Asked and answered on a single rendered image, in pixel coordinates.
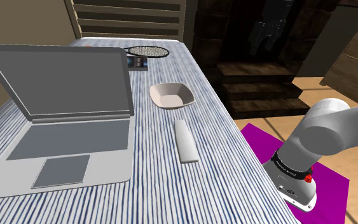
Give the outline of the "black racket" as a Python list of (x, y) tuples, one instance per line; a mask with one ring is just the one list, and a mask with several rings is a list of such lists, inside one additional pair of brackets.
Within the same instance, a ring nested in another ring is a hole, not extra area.
[(131, 46), (125, 47), (124, 51), (130, 55), (148, 58), (163, 58), (170, 54), (166, 48), (160, 46)]

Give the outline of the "bed with striped cover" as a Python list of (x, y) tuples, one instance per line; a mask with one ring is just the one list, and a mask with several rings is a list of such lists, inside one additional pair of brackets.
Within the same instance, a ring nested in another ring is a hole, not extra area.
[[(167, 39), (81, 38), (76, 46), (156, 45), (168, 57), (130, 73), (132, 177), (124, 183), (0, 199), (0, 224), (300, 224), (186, 45)], [(195, 102), (154, 105), (149, 88), (183, 83)], [(185, 120), (199, 161), (182, 164), (174, 122)]]

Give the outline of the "grey open laptop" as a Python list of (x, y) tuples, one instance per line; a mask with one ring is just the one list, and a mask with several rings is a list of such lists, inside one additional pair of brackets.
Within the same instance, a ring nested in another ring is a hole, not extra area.
[(0, 158), (0, 198), (131, 178), (124, 49), (0, 45), (0, 82), (27, 120)]

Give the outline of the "white square bowl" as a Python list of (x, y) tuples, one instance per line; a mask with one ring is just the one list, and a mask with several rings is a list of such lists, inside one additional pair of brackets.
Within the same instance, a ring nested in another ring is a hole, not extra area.
[(159, 83), (149, 88), (155, 106), (162, 109), (179, 109), (195, 102), (192, 91), (183, 83)]

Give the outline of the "dark wooden wardrobe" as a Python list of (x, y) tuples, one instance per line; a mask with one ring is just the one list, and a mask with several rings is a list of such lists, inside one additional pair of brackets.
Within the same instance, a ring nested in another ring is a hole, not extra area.
[(198, 0), (192, 54), (233, 119), (304, 115), (293, 79), (340, 0)]

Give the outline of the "grey remote control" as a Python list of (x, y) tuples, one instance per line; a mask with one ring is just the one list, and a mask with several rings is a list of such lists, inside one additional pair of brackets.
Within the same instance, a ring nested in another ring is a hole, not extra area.
[(174, 122), (177, 152), (180, 163), (198, 162), (200, 157), (192, 133), (185, 120)]

